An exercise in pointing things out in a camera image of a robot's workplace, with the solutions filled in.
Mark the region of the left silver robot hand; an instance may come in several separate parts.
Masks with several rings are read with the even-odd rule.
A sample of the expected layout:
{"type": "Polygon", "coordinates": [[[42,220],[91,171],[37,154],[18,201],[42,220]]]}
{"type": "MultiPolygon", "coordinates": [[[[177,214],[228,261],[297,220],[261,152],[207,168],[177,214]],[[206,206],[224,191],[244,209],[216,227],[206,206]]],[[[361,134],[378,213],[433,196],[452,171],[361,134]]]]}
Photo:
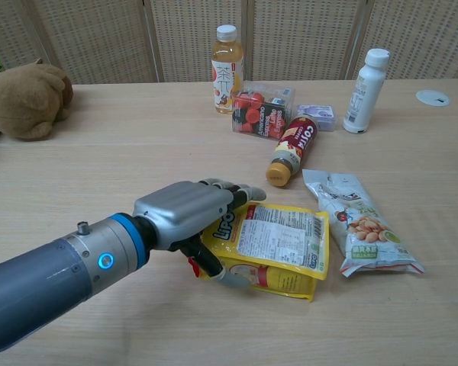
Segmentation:
{"type": "Polygon", "coordinates": [[[208,226],[250,201],[264,201],[258,187],[234,184],[217,178],[179,181],[137,199],[133,216],[148,221],[156,234],[153,248],[180,251],[210,279],[226,287],[247,288],[246,278],[232,274],[203,244],[208,226]]]}

